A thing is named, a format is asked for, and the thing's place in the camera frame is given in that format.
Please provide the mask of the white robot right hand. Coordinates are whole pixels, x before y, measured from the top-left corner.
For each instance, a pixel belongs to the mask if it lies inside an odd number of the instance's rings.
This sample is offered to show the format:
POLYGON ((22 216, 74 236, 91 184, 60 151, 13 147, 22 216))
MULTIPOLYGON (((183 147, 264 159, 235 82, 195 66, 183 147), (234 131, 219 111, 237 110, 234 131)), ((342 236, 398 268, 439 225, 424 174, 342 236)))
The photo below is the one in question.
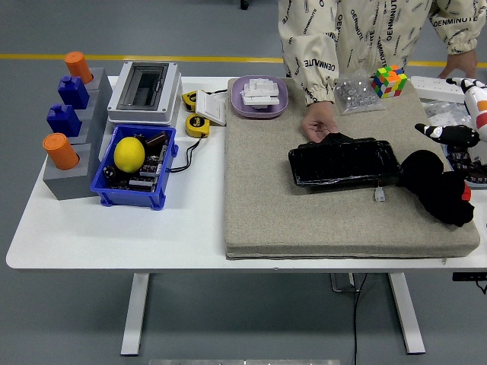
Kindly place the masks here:
POLYGON ((418 95, 426 99, 463 101, 474 128, 465 125, 425 125, 415 129, 433 141, 455 147, 470 148, 486 141, 486 84, 473 78, 429 78, 413 76, 412 84, 418 95))

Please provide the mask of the person's right hand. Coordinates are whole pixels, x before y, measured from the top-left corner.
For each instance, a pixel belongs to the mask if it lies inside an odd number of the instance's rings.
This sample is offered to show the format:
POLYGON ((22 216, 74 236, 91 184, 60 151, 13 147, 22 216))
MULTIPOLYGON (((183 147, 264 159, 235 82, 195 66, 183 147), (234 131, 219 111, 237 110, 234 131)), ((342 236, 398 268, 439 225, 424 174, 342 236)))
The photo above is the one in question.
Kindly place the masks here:
POLYGON ((301 121, 301 129, 309 141, 316 143, 321 142, 330 133, 338 133, 333 103, 321 101, 310 104, 301 121))

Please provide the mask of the person's left hand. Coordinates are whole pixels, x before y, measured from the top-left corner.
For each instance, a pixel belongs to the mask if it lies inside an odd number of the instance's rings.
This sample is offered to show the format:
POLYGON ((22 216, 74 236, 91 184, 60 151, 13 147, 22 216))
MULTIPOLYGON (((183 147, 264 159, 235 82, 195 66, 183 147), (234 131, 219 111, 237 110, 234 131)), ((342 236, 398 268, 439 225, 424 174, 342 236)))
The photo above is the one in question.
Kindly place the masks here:
POLYGON ((446 79, 455 70, 460 70, 464 73, 466 78, 476 77, 477 55, 476 50, 449 54, 444 69, 438 75, 440 79, 446 79))

